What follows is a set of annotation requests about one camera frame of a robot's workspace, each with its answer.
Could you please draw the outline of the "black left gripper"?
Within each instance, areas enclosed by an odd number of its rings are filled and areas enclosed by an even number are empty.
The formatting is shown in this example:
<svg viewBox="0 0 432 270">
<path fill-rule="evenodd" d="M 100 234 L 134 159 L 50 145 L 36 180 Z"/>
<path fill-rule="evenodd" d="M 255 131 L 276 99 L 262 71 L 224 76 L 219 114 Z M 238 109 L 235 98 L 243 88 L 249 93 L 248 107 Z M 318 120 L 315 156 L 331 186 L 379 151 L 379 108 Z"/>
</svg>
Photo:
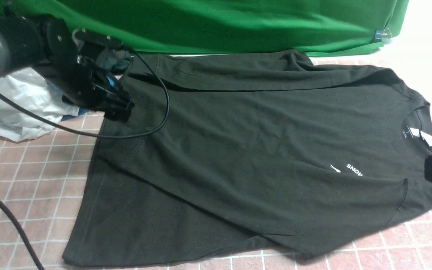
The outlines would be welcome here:
<svg viewBox="0 0 432 270">
<path fill-rule="evenodd" d="M 64 96 L 81 108 L 102 111 L 114 122 L 127 122 L 135 106 L 126 100 L 120 83 L 111 86 L 107 76 L 113 75 L 96 65 L 96 60 L 82 54 L 67 28 L 57 28 L 57 71 L 62 82 L 57 84 Z"/>
</svg>

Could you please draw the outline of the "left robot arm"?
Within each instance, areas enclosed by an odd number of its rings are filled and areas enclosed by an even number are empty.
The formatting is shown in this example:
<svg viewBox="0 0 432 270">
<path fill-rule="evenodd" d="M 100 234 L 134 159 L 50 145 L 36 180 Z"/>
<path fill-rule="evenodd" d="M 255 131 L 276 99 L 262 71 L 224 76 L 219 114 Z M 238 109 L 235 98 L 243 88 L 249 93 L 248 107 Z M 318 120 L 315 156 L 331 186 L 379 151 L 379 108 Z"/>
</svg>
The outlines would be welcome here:
<svg viewBox="0 0 432 270">
<path fill-rule="evenodd" d="M 126 122 L 134 108 L 130 94 L 103 63 L 122 41 L 94 31 L 71 32 L 65 20 L 52 15 L 0 18 L 0 78 L 32 68 L 62 93 L 62 100 L 101 111 Z"/>
</svg>

